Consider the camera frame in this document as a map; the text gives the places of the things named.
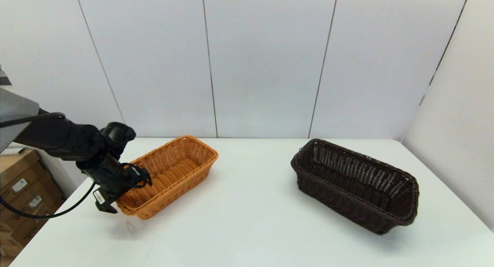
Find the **wicker basket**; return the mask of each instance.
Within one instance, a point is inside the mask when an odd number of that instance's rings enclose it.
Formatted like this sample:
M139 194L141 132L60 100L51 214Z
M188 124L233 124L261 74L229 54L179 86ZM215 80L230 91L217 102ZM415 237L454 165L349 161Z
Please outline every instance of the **wicker basket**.
M199 139L182 136L132 161L151 174L153 186L133 188L117 200L127 215L148 219L208 175L218 153Z
M415 178L369 156L313 139L291 165L302 192L377 234L410 225L417 215Z

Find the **white wall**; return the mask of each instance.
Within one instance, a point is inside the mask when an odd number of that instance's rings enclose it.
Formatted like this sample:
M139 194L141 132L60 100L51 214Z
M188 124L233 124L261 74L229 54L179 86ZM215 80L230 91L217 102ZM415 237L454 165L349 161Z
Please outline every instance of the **white wall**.
M219 137L307 137L335 0L204 0Z
M19 95L76 123L122 121L77 0L0 0L0 63Z
M468 0L404 145L494 231L494 0Z
M402 139L465 0L337 0L310 137Z
M203 0L80 0L125 123L216 137Z

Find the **label on box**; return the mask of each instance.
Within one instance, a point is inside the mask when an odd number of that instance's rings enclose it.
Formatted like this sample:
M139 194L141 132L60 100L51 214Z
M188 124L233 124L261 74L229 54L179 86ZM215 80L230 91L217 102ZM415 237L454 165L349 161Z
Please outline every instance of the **label on box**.
M98 190L94 191L93 195L98 200L99 204L104 204L105 198Z
M18 191L22 190L22 188L27 186L27 184L28 184L28 181L26 181L26 179L21 179L21 180L17 181L17 183L14 184L14 186L12 186L12 190L14 190L14 193L17 193Z
M31 208L36 207L43 199L40 196L36 196L32 201L29 203L29 206Z

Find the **white table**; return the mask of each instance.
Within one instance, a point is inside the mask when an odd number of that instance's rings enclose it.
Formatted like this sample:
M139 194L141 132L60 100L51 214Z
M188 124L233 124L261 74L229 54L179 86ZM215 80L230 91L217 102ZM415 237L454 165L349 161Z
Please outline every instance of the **white table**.
M121 161L170 140L136 139ZM399 142L330 140L417 178L415 222L378 236L298 190L290 161L307 139L203 141L219 153L210 176L153 218L101 213L90 196L50 220L11 266L494 267L494 234Z

